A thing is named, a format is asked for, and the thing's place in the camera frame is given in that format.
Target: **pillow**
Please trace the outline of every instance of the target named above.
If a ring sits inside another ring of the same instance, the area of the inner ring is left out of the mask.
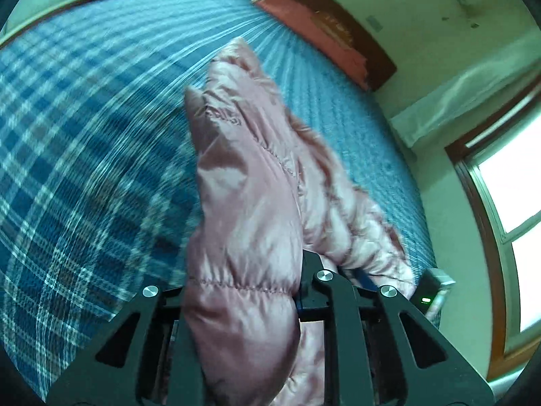
[[[255,0],[255,4],[316,47],[364,90],[369,89],[366,58],[351,47],[351,34],[340,32],[345,29],[334,17],[314,13],[294,0]]]

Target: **white curtain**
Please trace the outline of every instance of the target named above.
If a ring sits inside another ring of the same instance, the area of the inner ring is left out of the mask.
[[[541,31],[536,27],[398,113],[391,124],[411,148],[421,137],[482,104],[540,61]]]

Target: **bed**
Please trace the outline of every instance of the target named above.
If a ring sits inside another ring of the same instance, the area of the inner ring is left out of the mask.
[[[416,277],[435,265],[373,95],[251,0],[81,6],[0,51],[0,341],[42,399],[139,289],[183,283],[201,214],[183,88],[238,36],[398,228]]]

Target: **wooden headboard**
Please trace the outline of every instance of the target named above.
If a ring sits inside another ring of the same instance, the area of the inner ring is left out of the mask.
[[[397,70],[396,65],[385,50],[356,21],[351,14],[334,0],[295,0],[311,10],[327,12],[340,21],[353,37],[353,47],[366,59],[369,72],[369,84],[373,90],[380,88]]]

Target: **wooden window frame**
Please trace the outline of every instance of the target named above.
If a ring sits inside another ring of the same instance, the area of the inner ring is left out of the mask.
[[[506,352],[507,307],[505,299],[504,271],[502,270],[498,244],[491,220],[480,191],[477,188],[467,159],[494,144],[506,132],[514,128],[539,105],[541,101],[541,74],[480,125],[467,132],[445,148],[454,165],[468,197],[479,227],[486,264],[489,272],[492,296],[492,347],[487,380],[494,380],[525,364],[537,349],[541,337],[531,339],[522,346]]]

